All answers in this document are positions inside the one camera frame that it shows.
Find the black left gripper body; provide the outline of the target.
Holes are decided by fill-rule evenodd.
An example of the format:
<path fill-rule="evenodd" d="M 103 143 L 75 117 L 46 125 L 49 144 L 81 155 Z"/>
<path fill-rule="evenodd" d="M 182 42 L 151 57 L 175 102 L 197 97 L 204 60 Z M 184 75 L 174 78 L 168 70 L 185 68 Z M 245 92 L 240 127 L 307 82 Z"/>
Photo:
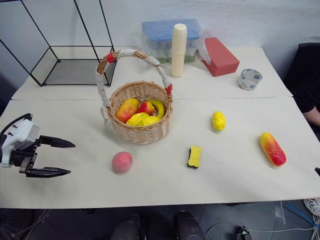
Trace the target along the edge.
<path fill-rule="evenodd" d="M 40 140 L 36 139 L 34 143 L 25 149 L 12 150 L 10 154 L 10 164 L 19 167 L 19 173 L 27 177 L 40 177 L 40 170 L 33 168 L 37 158 L 36 149 L 40 146 Z"/>

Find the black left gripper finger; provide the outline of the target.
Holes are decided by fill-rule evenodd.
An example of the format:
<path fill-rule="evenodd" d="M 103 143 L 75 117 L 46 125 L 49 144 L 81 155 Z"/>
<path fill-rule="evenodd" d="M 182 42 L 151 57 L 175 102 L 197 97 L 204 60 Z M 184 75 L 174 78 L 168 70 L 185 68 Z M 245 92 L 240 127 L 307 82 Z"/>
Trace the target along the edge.
<path fill-rule="evenodd" d="M 70 174 L 71 170 L 58 167 L 31 168 L 25 174 L 29 178 L 54 178 Z"/>
<path fill-rule="evenodd" d="M 70 141 L 57 138 L 57 137 L 52 137 L 52 136 L 45 136 L 41 135 L 39 137 L 39 145 L 49 145 L 54 148 L 75 148 L 76 145 L 73 144 Z"/>

